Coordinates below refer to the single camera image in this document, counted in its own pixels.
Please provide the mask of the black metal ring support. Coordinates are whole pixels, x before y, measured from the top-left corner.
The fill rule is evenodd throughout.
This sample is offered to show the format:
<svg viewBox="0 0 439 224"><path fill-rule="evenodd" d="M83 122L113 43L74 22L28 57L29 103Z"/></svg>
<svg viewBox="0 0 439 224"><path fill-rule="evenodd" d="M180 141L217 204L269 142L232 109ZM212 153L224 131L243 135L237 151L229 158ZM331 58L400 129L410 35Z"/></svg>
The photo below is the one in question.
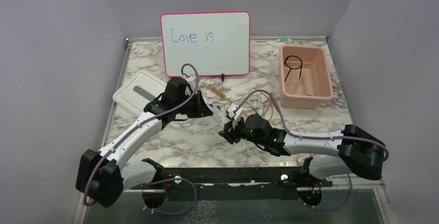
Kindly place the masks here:
<svg viewBox="0 0 439 224"><path fill-rule="evenodd" d="M296 59L298 61L298 63L299 63L299 65L296 66L296 67L292 66L292 63L293 63L292 59L293 58ZM303 60L302 60L302 58L300 58L300 57L298 57L296 55L289 55L289 56L287 56L284 59L283 65L288 68L288 72L287 72L286 76L284 77L284 82L287 81L287 79L289 78L289 76L290 76L290 74L291 74L291 72L293 70L299 70L298 79L302 79L302 70L303 70Z"/></svg>

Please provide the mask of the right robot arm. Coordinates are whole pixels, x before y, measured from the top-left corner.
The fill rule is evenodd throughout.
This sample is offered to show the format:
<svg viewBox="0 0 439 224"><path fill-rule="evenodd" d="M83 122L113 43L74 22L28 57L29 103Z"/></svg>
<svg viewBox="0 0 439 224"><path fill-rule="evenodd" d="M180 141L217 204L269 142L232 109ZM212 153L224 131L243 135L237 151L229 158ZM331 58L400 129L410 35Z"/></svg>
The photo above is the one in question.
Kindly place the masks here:
<svg viewBox="0 0 439 224"><path fill-rule="evenodd" d="M230 144L250 141L274 156L315 155L299 171L299 181L312 186L318 180L350 174L372 181L382 178L388 158L385 144L355 125L327 133L298 133L272 127L259 114L231 118L218 133Z"/></svg>

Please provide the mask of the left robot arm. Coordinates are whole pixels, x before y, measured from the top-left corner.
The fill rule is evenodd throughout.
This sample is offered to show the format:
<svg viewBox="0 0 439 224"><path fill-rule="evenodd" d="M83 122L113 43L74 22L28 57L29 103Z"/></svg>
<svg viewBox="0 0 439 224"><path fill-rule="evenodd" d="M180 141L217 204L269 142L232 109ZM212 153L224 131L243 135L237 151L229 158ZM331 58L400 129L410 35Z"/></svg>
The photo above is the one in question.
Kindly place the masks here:
<svg viewBox="0 0 439 224"><path fill-rule="evenodd" d="M198 88L199 77L173 77L163 93L149 102L132 125L110 144L97 151L88 149L81 158L76 190L83 193L83 203L110 207L123 191L141 184L150 188L161 185L162 166L151 159L137 165L127 162L146 141L169 123L212 116Z"/></svg>

